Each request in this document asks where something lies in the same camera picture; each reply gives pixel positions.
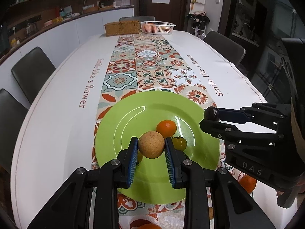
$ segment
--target faucet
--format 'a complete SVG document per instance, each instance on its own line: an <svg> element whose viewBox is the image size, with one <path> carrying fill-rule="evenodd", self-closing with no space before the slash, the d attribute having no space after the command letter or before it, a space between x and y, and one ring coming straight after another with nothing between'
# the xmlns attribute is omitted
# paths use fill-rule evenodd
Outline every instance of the faucet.
<svg viewBox="0 0 305 229"><path fill-rule="evenodd" d="M251 27L250 27L250 25L249 25L248 23L244 23L244 24L242 25L242 28L240 29L239 35L241 35L242 29L244 28L244 25L248 25L249 30L250 30L250 32L251 32Z"/></svg>

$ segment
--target cabinet door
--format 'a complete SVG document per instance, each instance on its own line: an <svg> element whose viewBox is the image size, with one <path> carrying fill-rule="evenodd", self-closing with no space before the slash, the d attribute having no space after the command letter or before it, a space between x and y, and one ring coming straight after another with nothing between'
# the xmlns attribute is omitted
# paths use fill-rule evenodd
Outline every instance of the cabinet door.
<svg viewBox="0 0 305 229"><path fill-rule="evenodd" d="M122 17L134 16L133 8L123 8L112 11L103 12L103 24L109 22L118 22Z"/></svg>
<svg viewBox="0 0 305 229"><path fill-rule="evenodd" d="M12 67L22 58L20 50L15 51L0 65L0 89L6 89L15 99L27 109L30 103L12 75Z"/></svg>
<svg viewBox="0 0 305 229"><path fill-rule="evenodd" d="M43 52L48 56L48 58L54 64L53 56L51 53L51 49L49 46L49 42L48 42L46 33L42 33L41 35L35 37L34 39L27 42L24 46L22 46L20 48L21 55L25 56L27 53L29 53L31 50L33 50L37 46L43 50Z"/></svg>
<svg viewBox="0 0 305 229"><path fill-rule="evenodd" d="M71 52L79 47L75 20L48 30L45 34L51 49L53 64L56 68Z"/></svg>
<svg viewBox="0 0 305 229"><path fill-rule="evenodd" d="M76 20L79 43L85 43L91 36L104 33L102 13L88 15Z"/></svg>

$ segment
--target white plastic basket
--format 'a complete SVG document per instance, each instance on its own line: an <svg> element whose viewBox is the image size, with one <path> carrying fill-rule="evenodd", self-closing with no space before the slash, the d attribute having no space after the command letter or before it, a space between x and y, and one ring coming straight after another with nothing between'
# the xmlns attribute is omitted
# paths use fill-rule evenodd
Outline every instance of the white plastic basket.
<svg viewBox="0 0 305 229"><path fill-rule="evenodd" d="M175 26L175 24L169 22L141 22L142 32L149 34L171 34Z"/></svg>

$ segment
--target dining table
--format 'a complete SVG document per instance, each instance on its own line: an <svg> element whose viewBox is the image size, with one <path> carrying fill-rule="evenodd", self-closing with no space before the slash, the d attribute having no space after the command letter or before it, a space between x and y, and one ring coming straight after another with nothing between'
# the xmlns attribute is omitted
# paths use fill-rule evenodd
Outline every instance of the dining table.
<svg viewBox="0 0 305 229"><path fill-rule="evenodd" d="M77 168L99 167L95 136L106 113L122 99L152 90L182 95L202 109L240 109L266 102L233 63L188 32L92 36L47 80L20 129L11 169L12 207L19 228L28 227ZM274 133L250 122L236 126ZM225 162L222 140L219 148L217 167L242 178L243 172ZM289 209L277 206L276 191L259 181L251 196L277 229L284 228L297 210L296 201ZM162 229L182 229L184 207L185 200L147 204L119 193L120 228L154 223Z"/></svg>

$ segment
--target brown wooden door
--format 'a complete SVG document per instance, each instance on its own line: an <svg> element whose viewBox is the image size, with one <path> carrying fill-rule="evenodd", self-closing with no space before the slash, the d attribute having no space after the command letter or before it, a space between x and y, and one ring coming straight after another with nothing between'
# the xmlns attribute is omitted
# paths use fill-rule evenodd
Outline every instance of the brown wooden door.
<svg viewBox="0 0 305 229"><path fill-rule="evenodd" d="M144 0L143 13L140 15L152 15L156 21L170 22L176 25L175 30L183 30L188 0L170 0L169 4L152 3L152 0Z"/></svg>

